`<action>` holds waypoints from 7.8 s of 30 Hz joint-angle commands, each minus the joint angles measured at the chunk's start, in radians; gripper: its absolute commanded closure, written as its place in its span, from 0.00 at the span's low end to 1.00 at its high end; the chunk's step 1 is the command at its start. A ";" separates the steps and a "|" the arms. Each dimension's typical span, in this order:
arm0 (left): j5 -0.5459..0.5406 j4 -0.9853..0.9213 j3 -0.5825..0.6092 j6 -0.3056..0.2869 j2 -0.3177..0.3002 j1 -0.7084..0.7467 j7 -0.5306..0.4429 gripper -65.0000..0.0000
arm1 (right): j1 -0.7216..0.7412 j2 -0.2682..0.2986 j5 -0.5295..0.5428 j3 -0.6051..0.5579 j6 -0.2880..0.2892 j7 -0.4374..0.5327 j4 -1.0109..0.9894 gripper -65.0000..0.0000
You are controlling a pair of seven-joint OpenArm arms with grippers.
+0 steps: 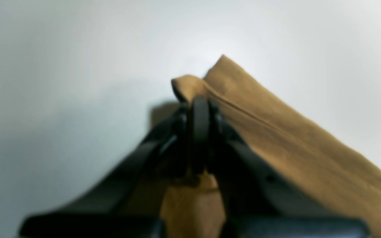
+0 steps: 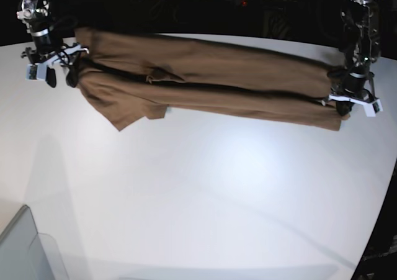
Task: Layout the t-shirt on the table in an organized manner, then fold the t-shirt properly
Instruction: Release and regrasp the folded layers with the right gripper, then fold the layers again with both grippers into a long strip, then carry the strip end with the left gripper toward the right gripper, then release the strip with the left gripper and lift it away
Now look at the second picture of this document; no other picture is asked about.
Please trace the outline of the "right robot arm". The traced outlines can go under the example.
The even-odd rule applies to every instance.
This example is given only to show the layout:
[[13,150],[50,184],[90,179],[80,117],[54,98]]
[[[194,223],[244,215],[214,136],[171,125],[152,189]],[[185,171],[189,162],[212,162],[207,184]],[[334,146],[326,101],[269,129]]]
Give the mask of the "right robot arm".
[[54,3],[56,0],[21,0],[16,12],[35,45],[21,53],[22,58],[29,60],[26,79],[43,81],[55,88],[55,66],[59,65],[66,71],[66,84],[75,88],[80,56],[89,53],[89,49],[77,42],[72,45],[64,42],[62,32],[74,28],[77,21],[72,16],[57,16]]

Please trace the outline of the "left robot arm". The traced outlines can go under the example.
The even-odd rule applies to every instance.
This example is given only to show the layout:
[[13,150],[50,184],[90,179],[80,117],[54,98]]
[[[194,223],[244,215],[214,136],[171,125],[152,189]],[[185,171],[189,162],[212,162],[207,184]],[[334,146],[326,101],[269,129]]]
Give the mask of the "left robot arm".
[[368,117],[375,117],[383,110],[370,69],[380,56],[379,14],[377,0],[344,0],[341,7],[344,30],[339,50],[344,54],[345,63],[327,73],[332,86],[322,103],[334,101],[342,117],[347,116],[354,105],[362,106]]

